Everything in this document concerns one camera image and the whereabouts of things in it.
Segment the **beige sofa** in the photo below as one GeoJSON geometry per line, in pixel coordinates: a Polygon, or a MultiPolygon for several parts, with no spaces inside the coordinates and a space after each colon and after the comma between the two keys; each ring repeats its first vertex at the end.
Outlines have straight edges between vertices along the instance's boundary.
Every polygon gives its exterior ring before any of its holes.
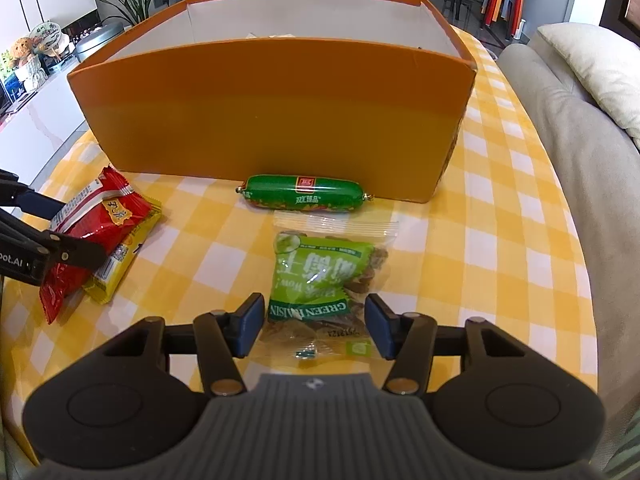
{"type": "Polygon", "coordinates": [[[586,259],[606,411],[594,462],[608,478],[638,478],[639,148],[538,29],[497,63],[552,161],[586,259]]]}

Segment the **green raisin bag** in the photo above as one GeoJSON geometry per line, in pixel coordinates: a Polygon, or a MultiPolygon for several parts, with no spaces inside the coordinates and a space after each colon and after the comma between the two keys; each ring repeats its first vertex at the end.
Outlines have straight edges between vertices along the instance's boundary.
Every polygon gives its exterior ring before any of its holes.
{"type": "Polygon", "coordinates": [[[364,302],[388,274],[392,219],[277,211],[274,270],[256,353],[297,362],[370,358],[364,302]]]}

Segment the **white tv cabinet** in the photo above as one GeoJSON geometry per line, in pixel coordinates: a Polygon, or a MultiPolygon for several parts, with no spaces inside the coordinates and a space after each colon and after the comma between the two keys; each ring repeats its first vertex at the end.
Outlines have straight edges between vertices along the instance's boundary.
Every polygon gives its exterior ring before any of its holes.
{"type": "Polygon", "coordinates": [[[88,125],[67,76],[78,65],[72,58],[1,122],[1,169],[32,184],[55,153],[88,125]]]}

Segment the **red long snack packet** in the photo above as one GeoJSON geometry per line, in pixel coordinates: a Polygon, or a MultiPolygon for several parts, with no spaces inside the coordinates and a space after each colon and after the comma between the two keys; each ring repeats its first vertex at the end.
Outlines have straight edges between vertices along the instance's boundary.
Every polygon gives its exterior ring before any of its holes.
{"type": "MultiPolygon", "coordinates": [[[[134,190],[128,180],[110,166],[85,186],[55,215],[50,231],[72,240],[100,246],[110,256],[152,210],[152,205],[134,190]]],[[[63,301],[98,270],[106,258],[91,266],[78,266],[65,259],[53,263],[40,285],[39,298],[44,317],[51,324],[63,301]]]]}

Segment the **yellow snack packet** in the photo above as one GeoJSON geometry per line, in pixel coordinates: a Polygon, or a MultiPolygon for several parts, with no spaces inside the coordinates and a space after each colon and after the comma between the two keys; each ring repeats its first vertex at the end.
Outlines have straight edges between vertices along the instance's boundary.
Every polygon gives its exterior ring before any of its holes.
{"type": "Polygon", "coordinates": [[[86,294],[98,304],[108,304],[113,299],[119,283],[134,262],[134,257],[162,216],[162,204],[151,197],[145,199],[151,204],[149,213],[82,286],[86,294]]]}

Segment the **yellow checkered tablecloth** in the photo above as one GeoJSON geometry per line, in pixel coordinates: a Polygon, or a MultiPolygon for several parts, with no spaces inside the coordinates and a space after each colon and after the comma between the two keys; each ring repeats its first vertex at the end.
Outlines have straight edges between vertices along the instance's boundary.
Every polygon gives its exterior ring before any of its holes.
{"type": "MultiPolygon", "coordinates": [[[[378,293],[397,312],[439,324],[487,318],[588,385],[598,344],[588,272],[574,220],[546,150],[501,70],[472,35],[477,65],[459,141],[425,204],[375,198],[364,218],[393,235],[378,293]]],[[[7,280],[1,303],[1,414],[13,447],[32,390],[131,324],[170,324],[236,308],[269,292],[276,228],[231,181],[130,174],[163,219],[109,304],[67,299],[54,323],[34,286],[7,280]]]]}

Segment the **stacked orange plastic stools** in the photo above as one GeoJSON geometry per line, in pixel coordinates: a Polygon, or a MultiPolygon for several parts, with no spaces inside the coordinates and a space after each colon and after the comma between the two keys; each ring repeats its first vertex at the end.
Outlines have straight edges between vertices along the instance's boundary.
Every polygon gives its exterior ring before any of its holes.
{"type": "Polygon", "coordinates": [[[483,0],[480,12],[483,14],[485,26],[501,18],[506,21],[508,37],[513,38],[521,25],[524,0],[483,0]]]}

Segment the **white cushion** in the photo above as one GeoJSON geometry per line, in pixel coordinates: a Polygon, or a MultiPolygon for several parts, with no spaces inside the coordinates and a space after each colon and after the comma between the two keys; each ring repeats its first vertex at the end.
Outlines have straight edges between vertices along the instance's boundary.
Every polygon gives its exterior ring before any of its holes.
{"type": "Polygon", "coordinates": [[[538,34],[638,148],[639,47],[612,30],[589,24],[542,25],[538,34]]]}

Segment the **orange cardboard box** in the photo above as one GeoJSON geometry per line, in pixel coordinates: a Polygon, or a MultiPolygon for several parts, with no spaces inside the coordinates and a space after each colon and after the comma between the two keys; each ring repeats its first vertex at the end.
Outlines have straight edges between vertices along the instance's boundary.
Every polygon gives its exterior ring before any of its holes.
{"type": "Polygon", "coordinates": [[[68,81],[119,170],[337,178],[425,203],[476,73],[428,0],[183,0],[68,81]]]}

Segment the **green sausage stick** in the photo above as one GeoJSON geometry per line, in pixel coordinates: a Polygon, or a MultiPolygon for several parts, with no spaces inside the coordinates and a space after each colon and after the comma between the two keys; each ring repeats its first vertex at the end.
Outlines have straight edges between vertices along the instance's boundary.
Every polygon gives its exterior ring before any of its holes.
{"type": "Polygon", "coordinates": [[[353,211],[372,196],[354,181],[256,174],[235,189],[250,205],[288,211],[353,211]]]}

